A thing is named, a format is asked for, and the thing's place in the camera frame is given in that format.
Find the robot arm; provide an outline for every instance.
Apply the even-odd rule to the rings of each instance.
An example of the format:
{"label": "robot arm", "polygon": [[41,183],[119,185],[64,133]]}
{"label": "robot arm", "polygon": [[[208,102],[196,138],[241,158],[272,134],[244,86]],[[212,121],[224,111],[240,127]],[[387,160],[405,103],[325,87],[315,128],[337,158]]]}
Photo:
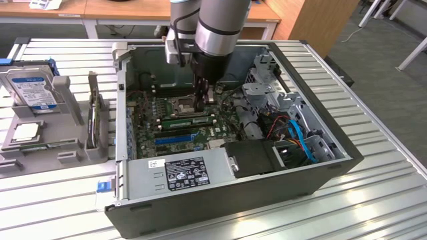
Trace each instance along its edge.
{"label": "robot arm", "polygon": [[181,67],[189,62],[197,111],[208,101],[209,85],[225,74],[249,6],[251,0],[171,0],[167,62]]}

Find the motherboard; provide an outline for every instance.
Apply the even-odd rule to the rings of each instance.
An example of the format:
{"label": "motherboard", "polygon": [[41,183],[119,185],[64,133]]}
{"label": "motherboard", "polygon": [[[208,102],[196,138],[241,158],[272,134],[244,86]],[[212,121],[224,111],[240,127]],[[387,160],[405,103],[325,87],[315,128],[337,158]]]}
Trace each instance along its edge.
{"label": "motherboard", "polygon": [[127,93],[127,112],[136,159],[219,148],[245,139],[235,107],[224,101],[232,90],[216,90],[203,112],[192,95],[159,97],[149,91]]}

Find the warning label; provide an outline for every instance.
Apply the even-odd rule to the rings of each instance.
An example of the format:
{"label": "warning label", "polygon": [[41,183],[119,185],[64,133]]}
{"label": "warning label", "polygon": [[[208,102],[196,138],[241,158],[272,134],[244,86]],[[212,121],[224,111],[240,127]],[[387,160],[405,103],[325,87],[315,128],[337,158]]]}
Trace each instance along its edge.
{"label": "warning label", "polygon": [[209,184],[209,176],[203,157],[164,163],[167,188],[171,191]]}
{"label": "warning label", "polygon": [[52,109],[57,103],[49,90],[45,89],[42,77],[12,78],[16,90],[24,98],[25,103],[33,109]]}

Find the floor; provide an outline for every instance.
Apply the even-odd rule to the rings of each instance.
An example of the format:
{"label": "floor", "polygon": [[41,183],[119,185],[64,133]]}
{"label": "floor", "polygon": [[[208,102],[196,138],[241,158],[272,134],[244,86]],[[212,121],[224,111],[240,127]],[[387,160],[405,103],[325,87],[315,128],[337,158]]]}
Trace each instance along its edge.
{"label": "floor", "polygon": [[[421,39],[404,29],[408,35],[397,31],[396,23],[372,19],[349,41],[341,42],[359,29],[361,17],[356,9],[328,56],[352,77],[352,90],[363,102],[427,166],[423,143],[427,136],[427,54],[420,54],[404,71],[395,68]],[[129,38],[152,38],[153,29],[153,26],[136,26]],[[116,29],[124,36],[131,30],[131,26]],[[0,33],[6,33],[0,36],[0,57],[8,55],[16,37],[86,37],[81,25],[0,24]],[[97,26],[97,33],[100,38],[120,38],[110,36],[105,26]]]}

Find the metal slatted table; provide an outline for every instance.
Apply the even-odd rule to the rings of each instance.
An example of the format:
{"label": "metal slatted table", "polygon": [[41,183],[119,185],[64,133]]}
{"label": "metal slatted table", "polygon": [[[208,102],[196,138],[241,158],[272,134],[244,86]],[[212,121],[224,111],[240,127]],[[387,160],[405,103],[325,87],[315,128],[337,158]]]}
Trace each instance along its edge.
{"label": "metal slatted table", "polygon": [[[78,101],[88,97],[88,71],[100,74],[109,99],[109,157],[114,157],[112,40],[32,39],[13,46],[21,60],[57,61]],[[312,195],[224,216],[140,239],[415,239],[427,237],[427,171],[308,45],[276,41],[284,55],[364,155],[361,163]],[[291,90],[296,90],[285,80]],[[0,90],[0,141],[13,112]],[[120,239],[102,212],[94,187],[114,174],[113,160],[0,179],[0,239]]]}

